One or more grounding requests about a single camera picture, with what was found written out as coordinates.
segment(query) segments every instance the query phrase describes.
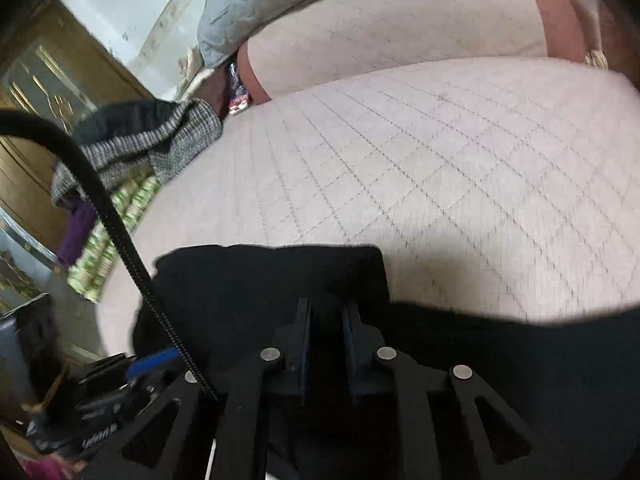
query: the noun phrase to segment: pink object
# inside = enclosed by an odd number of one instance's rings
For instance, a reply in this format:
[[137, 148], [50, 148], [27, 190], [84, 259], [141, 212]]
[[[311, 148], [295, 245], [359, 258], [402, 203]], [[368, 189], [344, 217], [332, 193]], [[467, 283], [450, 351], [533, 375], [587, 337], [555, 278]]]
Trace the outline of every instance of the pink object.
[[23, 460], [22, 468], [33, 480], [68, 480], [62, 466], [53, 457]]

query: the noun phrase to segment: green patterned fabric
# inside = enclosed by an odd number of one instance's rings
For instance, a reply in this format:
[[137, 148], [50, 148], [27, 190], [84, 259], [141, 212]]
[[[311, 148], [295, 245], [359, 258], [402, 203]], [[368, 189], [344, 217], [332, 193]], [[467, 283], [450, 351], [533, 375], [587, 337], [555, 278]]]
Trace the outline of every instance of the green patterned fabric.
[[[155, 175], [140, 175], [124, 181], [111, 195], [113, 206], [128, 232], [138, 225], [159, 189], [160, 182]], [[102, 286], [117, 256], [113, 242], [99, 221], [89, 235], [82, 255], [70, 267], [67, 283], [78, 294], [98, 303], [102, 297]]]

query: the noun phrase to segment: fabric pile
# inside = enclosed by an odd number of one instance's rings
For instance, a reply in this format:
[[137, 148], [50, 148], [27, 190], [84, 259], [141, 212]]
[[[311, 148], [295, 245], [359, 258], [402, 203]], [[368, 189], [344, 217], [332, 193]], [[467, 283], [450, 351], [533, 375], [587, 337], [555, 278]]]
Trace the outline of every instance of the fabric pile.
[[[78, 124], [72, 137], [132, 231], [161, 185], [221, 134], [220, 119], [200, 99], [180, 103], [140, 100], [99, 109]], [[97, 303], [116, 251], [102, 223], [94, 227], [95, 211], [62, 162], [54, 172], [51, 200], [72, 212], [58, 250], [60, 264], [69, 268], [68, 284]]]
[[[122, 218], [127, 231], [132, 232], [160, 189], [160, 181], [154, 174], [129, 178], [111, 195], [111, 202]], [[113, 242], [102, 224], [98, 222], [88, 237], [82, 255], [69, 269], [67, 283], [81, 296], [98, 303], [104, 280], [118, 256]]]

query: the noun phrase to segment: floor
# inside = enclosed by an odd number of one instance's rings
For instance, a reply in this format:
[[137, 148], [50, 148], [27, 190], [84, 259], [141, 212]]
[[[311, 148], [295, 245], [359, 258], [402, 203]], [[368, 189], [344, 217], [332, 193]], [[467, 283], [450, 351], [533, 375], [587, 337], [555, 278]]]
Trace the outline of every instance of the floor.
[[79, 362], [105, 357], [95, 319], [97, 305], [68, 286], [64, 274], [52, 272], [43, 292], [53, 298], [60, 346], [65, 355]]

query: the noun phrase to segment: black cloth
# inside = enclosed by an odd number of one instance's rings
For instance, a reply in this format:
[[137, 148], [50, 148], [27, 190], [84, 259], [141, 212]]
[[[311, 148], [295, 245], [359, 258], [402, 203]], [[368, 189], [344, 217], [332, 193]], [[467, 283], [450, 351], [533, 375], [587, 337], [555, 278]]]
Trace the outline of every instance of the black cloth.
[[[338, 406], [340, 310], [354, 299], [363, 322], [379, 327], [386, 344], [434, 368], [471, 366], [594, 478], [615, 478], [640, 440], [640, 309], [542, 327], [390, 303], [382, 254], [373, 247], [204, 246], [174, 251], [156, 266], [154, 287], [168, 317], [212, 370], [268, 346], [274, 329], [292, 321], [298, 298], [308, 297], [312, 348], [324, 345], [328, 356], [319, 366], [312, 359], [310, 371], [332, 370], [328, 379], [310, 379], [309, 391]], [[144, 307], [133, 343], [138, 354], [170, 344]], [[346, 421], [364, 424], [334, 411], [340, 416], [331, 423], [342, 428], [332, 436], [336, 442], [349, 431]], [[375, 473], [379, 464], [364, 462]]]
[[71, 137], [78, 144], [94, 144], [113, 137], [157, 130], [179, 104], [159, 99], [108, 104], [80, 121]]

